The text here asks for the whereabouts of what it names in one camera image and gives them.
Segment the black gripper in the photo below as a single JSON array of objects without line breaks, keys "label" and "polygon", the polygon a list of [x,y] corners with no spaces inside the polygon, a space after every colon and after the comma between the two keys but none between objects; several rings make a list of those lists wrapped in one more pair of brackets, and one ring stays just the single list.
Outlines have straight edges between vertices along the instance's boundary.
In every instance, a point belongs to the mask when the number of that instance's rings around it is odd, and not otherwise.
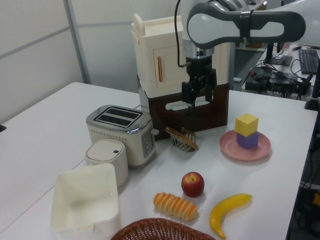
[{"label": "black gripper", "polygon": [[195,113],[196,99],[200,93],[200,82],[205,80],[205,100],[212,102],[213,90],[217,85],[216,70],[212,68],[212,57],[190,58],[186,61],[186,72],[189,76],[188,82],[183,82],[181,87],[181,100],[188,104],[190,114]]}]

